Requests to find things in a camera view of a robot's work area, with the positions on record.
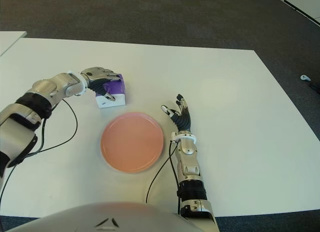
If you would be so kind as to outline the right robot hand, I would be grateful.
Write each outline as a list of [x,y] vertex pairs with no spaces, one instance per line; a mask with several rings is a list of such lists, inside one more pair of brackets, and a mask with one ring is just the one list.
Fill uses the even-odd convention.
[[176,104],[179,111],[169,109],[165,105],[161,105],[161,110],[168,115],[171,121],[176,125],[178,131],[191,131],[191,117],[186,100],[181,94],[176,97]]

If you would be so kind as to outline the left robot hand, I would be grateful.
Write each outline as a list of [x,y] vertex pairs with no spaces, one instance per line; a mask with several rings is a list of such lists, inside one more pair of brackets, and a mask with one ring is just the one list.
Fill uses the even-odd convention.
[[96,94],[104,96],[110,101],[115,101],[115,97],[106,91],[104,84],[120,81],[120,75],[113,72],[112,70],[105,69],[102,67],[92,67],[83,70],[80,73],[86,80],[87,87],[94,91]]

